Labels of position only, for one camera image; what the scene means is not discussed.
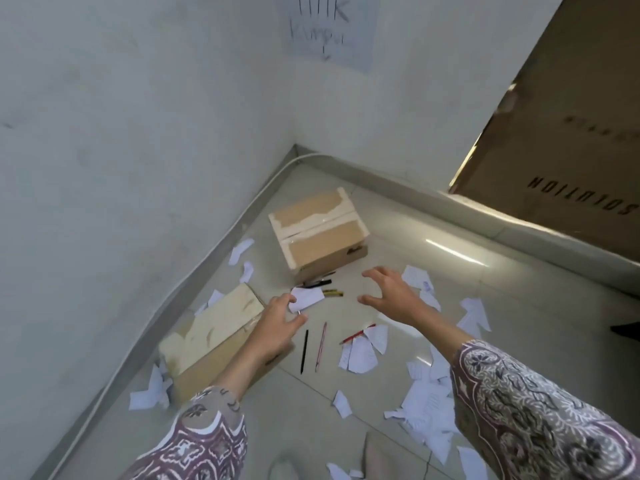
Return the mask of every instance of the white wall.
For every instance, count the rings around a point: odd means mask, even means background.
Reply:
[[[0,0],[0,477],[293,144],[274,0]]]
[[[380,0],[373,67],[297,59],[296,141],[446,190],[561,0]]]

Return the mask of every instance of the right hand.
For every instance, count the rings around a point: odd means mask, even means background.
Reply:
[[[413,292],[397,271],[386,266],[376,266],[364,271],[362,275],[378,284],[382,298],[365,294],[359,296],[358,301],[363,305],[372,306],[391,320],[415,326],[418,317],[424,313],[433,313],[434,309]]]

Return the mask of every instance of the black pen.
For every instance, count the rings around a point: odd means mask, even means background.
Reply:
[[[309,338],[309,330],[305,332],[305,345],[302,347],[302,362],[300,363],[300,374],[305,370],[305,357],[307,355],[307,340]]]

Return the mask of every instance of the hand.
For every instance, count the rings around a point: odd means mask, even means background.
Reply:
[[[434,309],[423,302],[406,284],[400,273],[386,266],[376,266],[362,274],[375,281],[382,291],[382,298],[370,295],[358,297],[363,305],[372,306],[391,320],[415,326],[418,317],[424,313],[433,313]]]
[[[271,298],[244,344],[247,352],[264,363],[289,345],[298,329],[307,322],[306,315],[297,315],[290,322],[285,320],[288,304],[295,302],[296,297],[290,293]]]

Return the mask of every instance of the pencil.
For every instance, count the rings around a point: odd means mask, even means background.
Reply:
[[[316,372],[318,371],[318,365],[320,365],[320,357],[322,357],[322,346],[324,345],[324,336],[326,334],[326,322],[322,327],[322,338],[320,339],[320,348],[318,349],[318,358],[316,359]]]
[[[302,362],[300,363],[300,374],[305,371],[305,357],[307,356],[307,340],[309,339],[309,331],[305,332],[305,345],[302,347]]]
[[[367,328],[370,328],[370,327],[373,327],[373,326],[376,326],[376,324],[373,323],[373,325],[369,325]],[[348,342],[349,340],[355,339],[356,337],[361,336],[363,333],[364,333],[364,330],[360,330],[359,332],[354,333],[352,336],[347,337],[346,339],[341,341],[339,345],[342,345],[343,343]]]

